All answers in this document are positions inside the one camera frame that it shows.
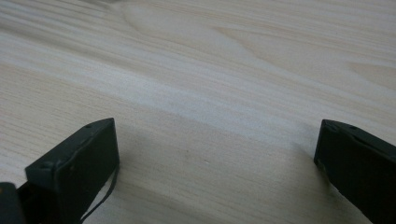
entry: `wooden table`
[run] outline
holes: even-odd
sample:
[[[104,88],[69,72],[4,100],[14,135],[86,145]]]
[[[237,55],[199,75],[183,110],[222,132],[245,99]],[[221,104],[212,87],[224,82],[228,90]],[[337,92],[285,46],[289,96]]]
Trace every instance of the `wooden table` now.
[[[322,119],[396,144],[396,2],[0,2],[0,179],[114,117],[86,223],[370,223],[313,163]]]

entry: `thin black wire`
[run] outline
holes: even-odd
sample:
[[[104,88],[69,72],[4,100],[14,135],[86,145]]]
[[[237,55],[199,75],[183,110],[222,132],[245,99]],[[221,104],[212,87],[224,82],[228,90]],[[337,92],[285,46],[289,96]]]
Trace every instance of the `thin black wire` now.
[[[93,207],[91,209],[91,211],[89,211],[87,214],[85,214],[85,216],[81,218],[81,220],[79,221],[78,224],[82,224],[85,221],[85,219],[87,219],[87,217],[90,216],[96,210],[96,208],[98,208],[102,203],[104,203],[105,200],[108,198],[108,196],[110,196],[111,192],[113,192],[113,189],[116,187],[117,176],[119,175],[119,170],[120,170],[120,165],[118,164],[114,171],[114,175],[113,175],[113,179],[111,180],[110,188],[108,188],[108,191],[107,191],[105,197],[95,207]]]

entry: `black object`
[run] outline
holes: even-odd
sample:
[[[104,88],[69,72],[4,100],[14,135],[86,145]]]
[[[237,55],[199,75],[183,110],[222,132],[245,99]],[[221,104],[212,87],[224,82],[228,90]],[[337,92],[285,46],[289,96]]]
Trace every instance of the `black object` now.
[[[88,124],[26,167],[17,191],[0,183],[0,223],[82,223],[114,189],[119,164],[114,119]],[[107,195],[83,217],[113,172]]]
[[[396,147],[349,124],[323,120],[314,162],[373,223],[396,223]]]

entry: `black plastic part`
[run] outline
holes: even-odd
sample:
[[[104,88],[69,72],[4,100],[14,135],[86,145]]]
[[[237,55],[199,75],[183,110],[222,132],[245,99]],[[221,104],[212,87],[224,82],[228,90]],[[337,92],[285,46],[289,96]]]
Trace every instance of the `black plastic part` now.
[[[0,183],[0,223],[25,223],[17,190],[11,183]]]
[[[0,194],[0,224],[82,223],[87,217],[83,215],[113,172],[110,189],[99,204],[114,189],[119,168],[114,119],[88,124],[26,167],[28,181],[18,190],[1,184],[0,190],[6,190],[8,197]],[[21,222],[3,221],[11,215]]]
[[[396,147],[351,125],[323,120],[314,162],[373,223],[396,223]]]

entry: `wooden surface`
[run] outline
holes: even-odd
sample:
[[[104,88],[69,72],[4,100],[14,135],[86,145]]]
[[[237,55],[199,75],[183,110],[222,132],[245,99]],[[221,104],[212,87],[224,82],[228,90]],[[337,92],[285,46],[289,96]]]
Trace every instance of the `wooden surface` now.
[[[0,1],[0,180],[116,120],[86,223],[369,223],[314,165],[319,126],[395,145],[395,114],[395,1]]]

